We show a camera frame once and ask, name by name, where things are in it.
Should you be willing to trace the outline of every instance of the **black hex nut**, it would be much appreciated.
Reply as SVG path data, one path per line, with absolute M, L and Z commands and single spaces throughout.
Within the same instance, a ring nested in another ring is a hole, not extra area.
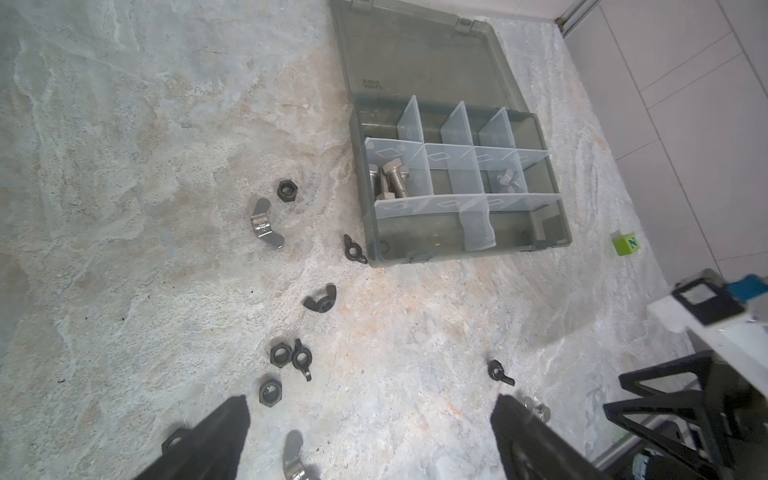
M 291 180 L 283 180 L 277 186 L 277 196 L 284 202 L 293 202 L 299 188 Z
M 275 379 L 269 379 L 259 387 L 259 403 L 264 406 L 275 406 L 283 399 L 283 384 Z
M 270 350 L 270 363 L 277 368 L 282 369 L 290 363 L 293 356 L 293 350 L 285 342 L 280 342 Z
M 175 440 L 181 440 L 182 438 L 189 436 L 191 433 L 192 430 L 186 429 L 184 427 L 174 430 L 174 432 L 171 433 L 167 439 L 165 439 L 163 445 L 161 445 L 161 452 L 167 452 L 168 449 L 174 444 Z

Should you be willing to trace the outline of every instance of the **green cube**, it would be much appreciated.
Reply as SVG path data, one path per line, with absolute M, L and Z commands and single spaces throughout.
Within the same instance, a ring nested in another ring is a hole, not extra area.
M 634 233 L 627 233 L 614 240 L 614 247 L 616 248 L 616 253 L 623 257 L 624 255 L 631 255 L 637 252 L 640 249 L 640 244 L 637 242 Z

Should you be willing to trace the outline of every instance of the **table surface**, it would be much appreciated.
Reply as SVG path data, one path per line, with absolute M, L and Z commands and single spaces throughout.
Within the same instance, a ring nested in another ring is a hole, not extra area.
M 534 396 L 594 458 L 623 435 L 601 408 L 628 396 L 617 375 L 690 352 L 645 318 L 667 285 L 554 24 L 487 18 L 541 119 L 573 244 L 373 269 L 343 256 L 362 220 L 326 2 L 79 8 L 18 2 L 0 20 L 9 478 L 131 478 L 240 394 L 241 478 L 280 478 L 292 429 L 323 478 L 503 478 L 497 394 Z M 250 228 L 259 197 L 281 250 Z M 619 257 L 616 230 L 643 249 Z M 333 309 L 302 307 L 326 283 Z M 311 382 L 268 360 L 297 337 Z M 283 384 L 271 409 L 265 376 Z

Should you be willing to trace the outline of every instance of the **silver nut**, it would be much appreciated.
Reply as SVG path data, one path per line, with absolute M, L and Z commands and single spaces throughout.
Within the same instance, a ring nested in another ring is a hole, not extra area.
M 402 161 L 399 158 L 396 158 L 395 160 L 392 160 L 390 162 L 387 162 L 384 164 L 384 173 L 388 174 L 389 172 L 395 170 L 396 168 L 402 167 Z
M 506 170 L 498 175 L 498 182 L 502 185 L 509 185 L 515 179 L 515 172 Z

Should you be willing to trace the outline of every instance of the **grout line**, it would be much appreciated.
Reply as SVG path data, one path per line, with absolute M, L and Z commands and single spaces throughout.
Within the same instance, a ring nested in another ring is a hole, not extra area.
M 716 261 L 716 262 L 720 262 L 721 260 L 732 260 L 732 259 L 734 259 L 734 258 L 744 258 L 744 257 L 751 257 L 751 256 L 753 256 L 753 255 L 765 255 L 766 253 L 768 253 L 768 250 L 766 250 L 766 251 L 764 251 L 764 252 L 748 253 L 747 255 L 736 255 L 735 257 L 718 258 L 718 259 L 715 259 L 715 261 Z
M 675 71 L 675 70 L 677 70 L 678 68 L 682 67 L 683 65 L 685 65 L 685 64 L 686 64 L 686 63 L 688 63 L 689 61 L 693 60 L 693 59 L 694 59 L 694 58 L 696 58 L 697 56 L 699 56 L 699 55 L 703 54 L 703 53 L 704 53 L 704 50 L 707 50 L 709 47 L 711 47 L 712 45 L 715 45 L 717 42 L 719 42 L 720 40 L 722 40 L 723 38 L 727 37 L 728 35 L 730 35 L 730 34 L 732 34 L 732 33 L 733 33 L 733 29 L 731 28 L 731 31 L 729 31 L 728 33 L 726 33 L 726 34 L 725 34 L 725 35 L 723 35 L 722 37 L 718 38 L 717 40 L 713 41 L 712 43 L 710 43 L 709 45 L 707 45 L 706 47 L 704 47 L 704 49 L 703 49 L 702 51 L 700 51 L 699 53 L 695 54 L 693 57 L 691 57 L 691 58 L 688 58 L 686 61 L 684 61 L 683 63 L 679 64 L 677 67 L 675 67 L 675 68 L 673 68 L 672 70 L 669 70 L 667 73 L 665 73 L 665 74 L 661 75 L 661 76 L 659 77 L 659 79 L 658 79 L 658 80 L 654 81 L 654 83 L 652 83 L 652 84 L 648 85 L 646 88 L 643 88 L 643 90 L 642 90 L 642 91 L 646 91 L 648 88 L 650 88 L 650 87 L 651 87 L 651 85 L 655 84 L 657 81 L 659 81 L 659 80 L 661 80 L 662 78 L 666 77 L 667 75 L 671 74 L 673 71 Z
M 744 44 L 741 43 L 741 38 L 739 38 L 739 34 L 736 33 L 736 29 L 733 28 L 733 23 L 731 23 L 730 18 L 728 18 L 728 14 L 725 12 L 725 8 L 720 4 L 720 0 L 715 0 L 717 3 L 717 6 L 720 7 L 720 11 L 723 13 L 723 17 L 725 17 L 725 21 L 728 22 L 728 26 L 730 27 L 730 30 L 733 32 L 733 36 L 736 37 L 736 42 L 739 44 L 739 47 L 741 48 L 741 51 L 744 52 L 744 57 L 746 58 L 746 62 L 750 64 L 750 67 L 752 68 L 752 73 L 755 74 L 755 78 L 757 78 L 757 83 L 760 84 L 760 87 L 763 89 L 763 93 L 768 97 L 768 90 L 766 90 L 766 86 L 763 83 L 763 79 L 760 78 L 760 76 L 757 74 L 757 69 L 755 68 L 755 64 L 752 63 L 752 59 L 750 58 L 749 54 L 747 54 L 746 49 L 744 48 Z
M 712 70 L 708 71 L 707 73 L 705 73 L 705 74 L 701 75 L 701 76 L 700 76 L 699 78 L 697 78 L 696 80 L 693 80 L 691 83 L 689 83 L 689 84 L 685 85 L 685 87 L 689 87 L 689 86 L 691 86 L 692 84 L 694 84 L 694 83 L 696 83 L 697 81 L 701 80 L 702 78 L 706 77 L 707 75 L 709 75 L 709 74 L 710 74 L 710 73 L 712 73 L 713 71 L 717 70 L 718 68 L 722 67 L 722 66 L 723 66 L 723 65 L 725 65 L 726 63 L 728 63 L 728 62 L 730 62 L 731 60 L 733 60 L 734 58 L 738 58 L 738 57 L 740 57 L 741 55 L 745 55 L 743 51 L 742 51 L 741 53 L 739 53 L 738 55 L 735 55 L 735 56 L 733 56 L 733 57 L 731 57 L 731 58 L 727 59 L 726 61 L 724 61 L 724 62 L 723 62 L 723 63 L 721 63 L 720 65 L 718 65 L 718 66 L 716 66 L 715 68 L 713 68 Z M 675 91 L 673 91 L 672 93 L 670 93 L 669 95 L 667 95 L 666 97 L 662 98 L 661 100 L 659 100 L 658 102 L 656 102 L 655 104 L 653 104 L 653 105 L 651 105 L 651 106 L 648 106 L 648 105 L 646 105 L 646 107 L 645 107 L 645 108 L 648 110 L 648 114 L 650 115 L 650 110 L 651 110 L 651 108 L 653 108 L 653 107 L 655 107 L 656 105 L 660 104 L 662 101 L 665 101 L 665 100 L 667 100 L 669 97 L 671 97 L 672 95 L 676 94 L 678 91 L 680 91 L 680 90 L 683 90 L 685 87 L 681 87 L 679 90 L 675 90 Z
M 640 150 L 640 149 L 642 149 L 642 148 L 645 148 L 645 147 L 647 147 L 648 145 L 650 145 L 650 144 L 654 143 L 654 142 L 655 142 L 655 141 L 657 141 L 657 140 L 660 140 L 660 139 L 659 139 L 659 138 L 654 138 L 653 140 L 649 141 L 648 143 L 646 143 L 646 144 L 645 144 L 645 145 L 643 145 L 642 147 L 638 147 L 638 148 L 635 148 L 635 149 L 634 149 L 634 150 L 632 150 L 630 153 L 628 153 L 628 154 L 624 154 L 624 155 L 621 155 L 619 158 L 615 159 L 614 161 L 618 162 L 618 161 L 619 161 L 619 160 L 621 160 L 622 158 L 624 158 L 624 157 L 626 157 L 626 156 L 628 156 L 628 155 L 632 155 L 634 152 L 636 152 L 636 151 L 638 151 L 638 150 Z
M 619 45 L 619 42 L 616 41 L 616 35 L 614 35 L 614 30 L 611 28 L 611 24 L 608 23 L 608 17 L 605 16 L 605 12 L 603 12 L 602 5 L 599 7 L 600 13 L 603 15 L 603 18 L 605 18 L 605 24 L 608 25 L 608 31 L 611 33 L 611 37 L 614 39 L 614 43 L 616 44 L 616 48 L 619 50 L 619 55 L 621 55 L 621 60 L 624 61 L 624 67 L 626 67 L 627 71 L 629 71 L 629 76 L 632 79 L 632 83 L 634 83 L 634 88 L 637 90 L 637 94 L 640 94 L 640 88 L 637 88 L 637 82 L 634 80 L 634 76 L 632 76 L 632 71 L 629 69 L 629 64 L 627 63 L 627 59 L 624 57 L 624 53 L 621 51 L 621 46 Z M 717 267 L 717 272 L 722 276 L 723 273 L 720 272 L 720 265 L 717 265 L 717 261 L 715 260 L 715 255 L 712 252 L 712 246 L 710 245 L 710 241 L 707 240 L 707 236 L 704 235 L 704 230 L 701 228 L 701 222 L 699 221 L 699 217 L 696 215 L 696 211 L 694 210 L 694 206 L 690 202 L 690 198 L 688 198 L 688 194 L 685 191 L 685 188 L 683 188 L 682 182 L 680 182 L 680 175 L 677 174 L 677 170 L 674 167 L 674 164 L 672 163 L 672 159 L 670 158 L 669 152 L 667 152 L 667 146 L 664 145 L 664 141 L 661 139 L 661 135 L 659 135 L 659 129 L 656 127 L 656 124 L 654 123 L 654 119 L 650 115 L 650 111 L 648 108 L 645 108 L 645 113 L 648 115 L 648 118 L 650 119 L 650 124 L 654 126 L 654 131 L 656 132 L 656 136 L 659 138 L 659 143 L 661 144 L 661 148 L 664 149 L 664 155 L 667 155 L 667 161 L 670 163 L 670 167 L 672 167 L 672 171 L 674 172 L 675 178 L 677 178 L 677 183 L 680 185 L 680 189 L 683 191 L 683 196 L 685 197 L 685 201 L 688 202 L 688 207 L 690 208 L 690 212 L 694 215 L 694 220 L 696 221 L 696 225 L 699 227 L 699 231 L 701 232 L 702 238 L 704 238 L 704 243 L 707 244 L 707 249 L 710 251 L 710 255 L 712 256 L 712 261 L 715 262 L 715 266 Z

